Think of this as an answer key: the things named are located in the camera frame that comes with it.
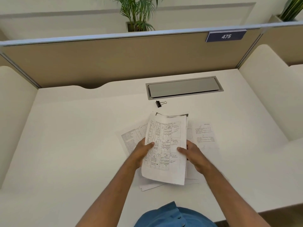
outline number sign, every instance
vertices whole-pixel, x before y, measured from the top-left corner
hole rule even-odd
[[[241,40],[244,37],[245,33],[246,30],[209,32],[206,42]]]

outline potted plant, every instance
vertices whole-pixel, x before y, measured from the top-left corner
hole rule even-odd
[[[303,9],[303,0],[288,0],[285,4],[284,10],[280,15],[272,15],[269,23],[294,21],[295,17]]]
[[[155,30],[148,23],[155,12],[153,0],[115,0],[121,3],[121,15],[127,17],[129,21],[127,29],[129,32]]]

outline right hand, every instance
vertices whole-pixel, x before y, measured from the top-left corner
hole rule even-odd
[[[196,170],[201,173],[205,174],[207,170],[209,170],[212,166],[212,163],[202,154],[200,149],[197,147],[196,144],[192,143],[191,141],[186,141],[187,149],[182,147],[177,147],[177,150],[184,154],[188,160],[194,164]]]

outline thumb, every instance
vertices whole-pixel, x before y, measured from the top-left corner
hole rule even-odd
[[[187,155],[187,149],[184,149],[182,147],[177,147],[177,151],[179,151],[181,154]]]
[[[149,144],[145,145],[145,147],[146,147],[146,149],[147,149],[147,150],[152,149],[152,148],[153,148],[153,146],[154,146],[154,142],[151,142],[151,143],[149,143]]]

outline black binder clip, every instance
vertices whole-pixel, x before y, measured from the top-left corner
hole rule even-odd
[[[157,107],[162,107],[162,105],[163,104],[166,104],[167,102],[166,101],[164,101],[164,102],[160,102],[160,101],[156,101],[156,105],[157,105]]]

